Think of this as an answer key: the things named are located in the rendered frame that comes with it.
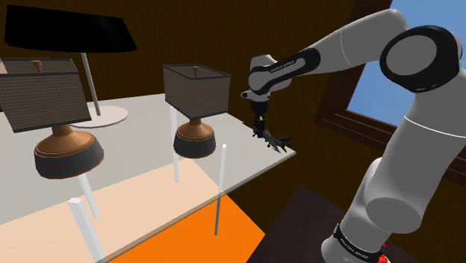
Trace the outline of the black toy aeroplane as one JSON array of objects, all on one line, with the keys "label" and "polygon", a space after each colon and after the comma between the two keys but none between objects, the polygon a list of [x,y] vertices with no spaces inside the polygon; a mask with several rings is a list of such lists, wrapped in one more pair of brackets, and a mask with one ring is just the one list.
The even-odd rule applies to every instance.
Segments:
[{"label": "black toy aeroplane", "polygon": [[264,139],[267,143],[267,148],[272,147],[275,151],[287,152],[286,146],[288,142],[293,138],[292,136],[287,137],[274,137],[268,129],[264,129],[262,124],[251,124],[247,125],[248,128],[251,128],[253,137]]}]

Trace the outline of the brown shade lamp, small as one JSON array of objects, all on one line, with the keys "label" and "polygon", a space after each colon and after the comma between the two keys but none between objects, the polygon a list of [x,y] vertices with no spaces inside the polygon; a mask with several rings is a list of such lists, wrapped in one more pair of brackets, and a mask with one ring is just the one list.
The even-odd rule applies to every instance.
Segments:
[{"label": "brown shade lamp, small", "polygon": [[165,101],[189,120],[174,132],[173,149],[185,158],[204,158],[216,149],[213,128],[202,120],[224,114],[231,76],[201,64],[164,64]]}]

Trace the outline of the brown framed window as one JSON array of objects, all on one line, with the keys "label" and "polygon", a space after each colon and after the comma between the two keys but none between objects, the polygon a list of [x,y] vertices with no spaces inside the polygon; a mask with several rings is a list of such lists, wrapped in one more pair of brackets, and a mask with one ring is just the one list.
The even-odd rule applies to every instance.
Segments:
[{"label": "brown framed window", "polygon": [[[354,21],[388,7],[408,16],[410,25],[432,22],[459,34],[466,44],[466,0],[344,0]],[[396,125],[411,104],[413,94],[385,79],[376,62],[332,73],[314,119],[335,134],[347,137],[349,146],[337,165],[340,173],[360,179],[379,157]]]}]

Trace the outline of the glass table with white legs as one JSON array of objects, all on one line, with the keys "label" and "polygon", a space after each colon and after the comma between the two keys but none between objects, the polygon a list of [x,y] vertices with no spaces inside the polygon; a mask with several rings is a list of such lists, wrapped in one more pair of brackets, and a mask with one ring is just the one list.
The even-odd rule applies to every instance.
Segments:
[{"label": "glass table with white legs", "polygon": [[[293,155],[277,152],[230,114],[205,119],[217,148],[173,158],[170,106],[163,95],[115,99],[121,123],[93,130],[104,161],[88,174],[99,210],[92,219],[107,259],[173,225]],[[0,263],[94,263],[69,206],[82,198],[77,178],[45,179],[34,147],[50,129],[14,133],[0,113]]]}]

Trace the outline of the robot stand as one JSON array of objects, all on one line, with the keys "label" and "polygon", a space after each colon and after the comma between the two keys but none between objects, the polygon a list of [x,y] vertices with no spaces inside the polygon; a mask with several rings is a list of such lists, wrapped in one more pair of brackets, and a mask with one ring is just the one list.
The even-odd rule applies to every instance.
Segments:
[{"label": "robot stand", "polygon": [[299,186],[246,263],[325,263],[321,244],[345,212]]}]

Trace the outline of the orange rug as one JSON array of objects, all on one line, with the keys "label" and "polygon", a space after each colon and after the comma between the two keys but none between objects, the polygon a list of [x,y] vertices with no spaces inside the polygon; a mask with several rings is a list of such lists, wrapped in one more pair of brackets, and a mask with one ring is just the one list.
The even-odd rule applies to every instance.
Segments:
[{"label": "orange rug", "polygon": [[[109,263],[246,263],[264,233],[192,160],[95,191]],[[67,202],[0,225],[0,263],[94,263]]]}]

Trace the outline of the black shade lamp white base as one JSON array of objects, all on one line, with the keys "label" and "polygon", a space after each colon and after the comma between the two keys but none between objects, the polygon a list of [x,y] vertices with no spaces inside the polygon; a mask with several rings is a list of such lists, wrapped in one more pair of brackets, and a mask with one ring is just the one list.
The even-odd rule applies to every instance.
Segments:
[{"label": "black shade lamp white base", "polygon": [[89,53],[132,52],[137,49],[123,19],[63,10],[9,4],[6,10],[4,41],[12,47],[81,55],[93,98],[91,121],[76,123],[84,129],[121,123],[128,111],[101,106],[96,95],[87,55]]}]

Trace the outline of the brown shade lamp, large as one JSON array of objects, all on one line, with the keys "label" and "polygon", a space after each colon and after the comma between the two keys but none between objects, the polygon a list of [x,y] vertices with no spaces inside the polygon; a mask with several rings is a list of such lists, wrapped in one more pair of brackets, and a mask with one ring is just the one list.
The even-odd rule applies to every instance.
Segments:
[{"label": "brown shade lamp, large", "polygon": [[78,70],[70,58],[0,58],[0,108],[15,133],[51,128],[34,148],[37,172],[66,179],[101,164],[97,138],[71,128],[90,121]]}]

